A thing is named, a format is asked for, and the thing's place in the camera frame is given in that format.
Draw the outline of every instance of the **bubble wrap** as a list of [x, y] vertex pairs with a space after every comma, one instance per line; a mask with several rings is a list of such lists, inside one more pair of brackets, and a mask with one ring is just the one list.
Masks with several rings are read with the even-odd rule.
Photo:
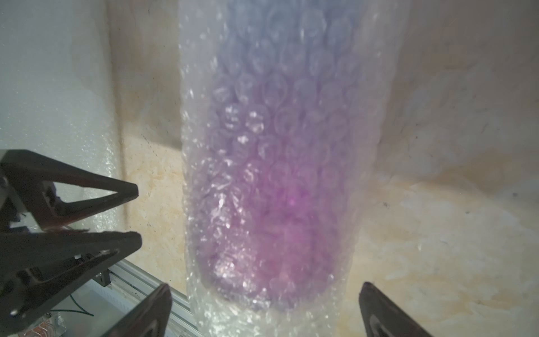
[[332, 335], [408, 6], [180, 2], [188, 292], [205, 336]]

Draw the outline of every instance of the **metal frame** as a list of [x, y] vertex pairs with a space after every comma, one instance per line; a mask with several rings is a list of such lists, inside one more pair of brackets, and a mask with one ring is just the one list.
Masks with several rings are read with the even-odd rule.
[[[151, 294], [162, 283], [126, 260], [116, 263], [109, 270], [112, 284], [139, 300]], [[172, 309], [169, 324], [179, 326], [180, 329], [189, 333], [184, 337], [202, 337], [196, 327], [196, 320], [189, 308], [187, 297], [173, 288], [170, 289], [170, 292], [172, 295]]]
[[171, 305], [170, 287], [162, 284], [103, 337], [164, 337]]

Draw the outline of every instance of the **purple object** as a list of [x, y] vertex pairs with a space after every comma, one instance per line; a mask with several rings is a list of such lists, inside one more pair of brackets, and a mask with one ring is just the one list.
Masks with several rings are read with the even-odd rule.
[[233, 5], [211, 91], [217, 122], [191, 178], [202, 280], [253, 307], [287, 309], [323, 292], [346, 235], [355, 110], [345, 91], [360, 71], [347, 54], [352, 24], [328, 16], [331, 2], [294, 3]]

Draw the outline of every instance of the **bubble-wrapped object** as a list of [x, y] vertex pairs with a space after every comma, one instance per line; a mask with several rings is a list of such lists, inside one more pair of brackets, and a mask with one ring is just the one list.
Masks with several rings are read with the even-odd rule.
[[186, 260], [204, 335], [332, 334], [408, 6], [181, 2]]

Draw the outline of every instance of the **air bubble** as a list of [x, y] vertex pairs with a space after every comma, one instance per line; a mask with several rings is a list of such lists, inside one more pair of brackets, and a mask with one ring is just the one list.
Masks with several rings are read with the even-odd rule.
[[333, 166], [325, 166], [320, 174], [320, 183], [328, 190], [335, 190], [341, 185], [341, 173]]
[[263, 136], [258, 141], [258, 155], [264, 161], [273, 163], [281, 153], [281, 142], [274, 136]]
[[310, 107], [316, 103], [316, 82], [310, 78], [302, 78], [294, 83], [292, 88], [292, 103]]
[[255, 152], [257, 141], [250, 131], [242, 131], [232, 140], [233, 160], [245, 162]]
[[318, 185], [318, 172], [312, 165], [302, 165], [296, 172], [296, 177], [305, 184], [312, 192]]
[[245, 207], [249, 194], [250, 189], [247, 184], [237, 182], [230, 187], [230, 197], [237, 210]]
[[225, 130], [218, 130], [210, 135], [210, 148], [218, 155], [224, 156], [230, 152], [232, 137]]
[[238, 103], [226, 105], [221, 110], [221, 122], [230, 131], [238, 131], [245, 121], [245, 107]]
[[263, 21], [262, 9], [258, 6], [245, 2], [236, 4], [236, 31], [242, 39], [251, 43], [259, 40]]
[[310, 160], [319, 166], [325, 165], [329, 162], [331, 156], [331, 149], [328, 144], [318, 142], [313, 144], [308, 150], [308, 156]]
[[334, 20], [328, 30], [327, 45], [335, 53], [341, 54], [350, 48], [352, 23], [347, 17]]
[[330, 141], [337, 142], [347, 134], [349, 122], [346, 115], [346, 110], [337, 109], [329, 116], [328, 134]]
[[361, 75], [359, 57], [355, 54], [347, 54], [337, 62], [335, 79], [344, 87], [349, 87], [357, 82]]
[[301, 6], [303, 8], [316, 8], [316, 9], [324, 11], [328, 7], [328, 0], [301, 0]]
[[271, 166], [268, 172], [268, 181], [272, 185], [283, 186], [290, 179], [292, 170], [290, 165], [284, 161], [277, 161]]
[[301, 157], [305, 152], [301, 151], [297, 146], [292, 143], [285, 145], [285, 158], [289, 161], [294, 161]]
[[300, 20], [300, 38], [307, 45], [321, 45], [327, 23], [324, 13], [318, 9], [307, 9]]
[[254, 185], [259, 181], [263, 171], [264, 164], [257, 159], [251, 159], [244, 165], [241, 176], [246, 183]]
[[253, 71], [258, 75], [268, 74], [277, 62], [277, 52], [269, 40], [253, 44], [247, 55]]
[[289, 43], [281, 51], [279, 66], [285, 75], [297, 78], [303, 74], [306, 61], [305, 48], [300, 44]]
[[314, 51], [309, 58], [309, 73], [321, 81], [327, 81], [335, 71], [335, 58], [326, 49]]
[[317, 124], [326, 119], [327, 114], [318, 107], [308, 107], [305, 110], [305, 121], [313, 124]]
[[335, 82], [325, 84], [320, 90], [319, 106], [326, 112], [332, 112], [344, 105], [342, 88]]
[[234, 92], [234, 82], [226, 75], [221, 75], [215, 81], [212, 91], [213, 100], [220, 105], [231, 103], [236, 94]]
[[242, 73], [234, 86], [238, 100], [243, 104], [253, 104], [258, 97], [258, 81], [249, 73]]
[[280, 136], [290, 136], [298, 128], [300, 111], [295, 107], [284, 107], [275, 114], [275, 132]]
[[270, 123], [268, 109], [260, 104], [247, 106], [245, 126], [254, 134], [261, 134]]
[[233, 77], [239, 75], [244, 68], [243, 57], [245, 54], [245, 46], [235, 36], [231, 36], [224, 46], [222, 60]]
[[284, 77], [278, 73], [273, 73], [262, 86], [262, 97], [264, 103], [277, 108], [285, 100], [288, 94], [288, 85]]
[[284, 45], [293, 27], [294, 14], [289, 6], [277, 5], [271, 8], [266, 20], [266, 32], [274, 43]]

